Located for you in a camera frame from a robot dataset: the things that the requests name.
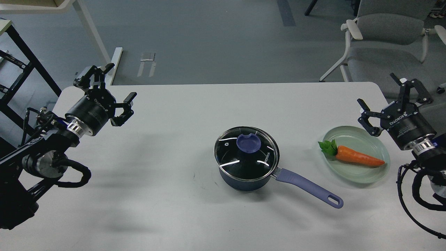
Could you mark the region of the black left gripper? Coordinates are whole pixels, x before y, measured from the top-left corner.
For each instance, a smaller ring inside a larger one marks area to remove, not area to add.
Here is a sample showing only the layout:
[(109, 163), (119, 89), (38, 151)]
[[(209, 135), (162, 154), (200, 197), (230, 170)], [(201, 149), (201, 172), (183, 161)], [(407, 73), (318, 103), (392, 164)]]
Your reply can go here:
[[(92, 65), (86, 67), (73, 81), (73, 86), (86, 92), (65, 114), (67, 121), (80, 120), (88, 127), (88, 135), (95, 136), (110, 119), (113, 127), (122, 126), (133, 114), (133, 99), (137, 92), (130, 92), (121, 103), (116, 103), (115, 97), (105, 89), (105, 75), (113, 69), (113, 62), (105, 65), (105, 69)], [(115, 116), (115, 109), (123, 112)]]

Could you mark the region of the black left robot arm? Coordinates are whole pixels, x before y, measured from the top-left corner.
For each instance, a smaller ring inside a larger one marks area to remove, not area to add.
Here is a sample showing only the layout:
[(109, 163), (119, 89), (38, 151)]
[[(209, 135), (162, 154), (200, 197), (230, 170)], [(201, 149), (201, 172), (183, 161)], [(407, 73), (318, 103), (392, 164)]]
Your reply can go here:
[(114, 64), (104, 69), (91, 66), (73, 85), (84, 92), (73, 107), (59, 117), (53, 112), (38, 112), (38, 130), (21, 147), (1, 158), (0, 225), (11, 230), (33, 217), (38, 199), (56, 185), (79, 188), (91, 178), (88, 167), (69, 159), (65, 152), (78, 146), (84, 135), (95, 136), (110, 121), (122, 126), (133, 114), (131, 92), (118, 103), (106, 89), (105, 76)]

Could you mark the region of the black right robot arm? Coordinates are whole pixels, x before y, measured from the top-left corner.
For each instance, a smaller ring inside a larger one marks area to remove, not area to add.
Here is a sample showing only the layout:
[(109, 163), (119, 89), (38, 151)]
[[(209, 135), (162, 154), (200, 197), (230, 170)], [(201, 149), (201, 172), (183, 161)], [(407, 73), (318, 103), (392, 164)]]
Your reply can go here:
[[(445, 211), (445, 193), (441, 192), (441, 188), (445, 188), (445, 146), (432, 141), (436, 131), (419, 111), (422, 105), (431, 104), (433, 98), (419, 80), (414, 78), (408, 81), (398, 78), (394, 73), (390, 76), (400, 88), (397, 99), (381, 112), (371, 111), (362, 99), (358, 99), (362, 108), (358, 122), (371, 136), (378, 137), (385, 130), (401, 150), (411, 150), (414, 160), (401, 165), (397, 172), (396, 183), (400, 204), (409, 218), (420, 228), (439, 239), (445, 239), (444, 234), (424, 226), (411, 215), (403, 201), (401, 188), (407, 171), (412, 170), (415, 173), (412, 183), (414, 200), (429, 210)], [(434, 191), (433, 197), (439, 204), (432, 204), (421, 198), (420, 188), (424, 177), (430, 179)]]

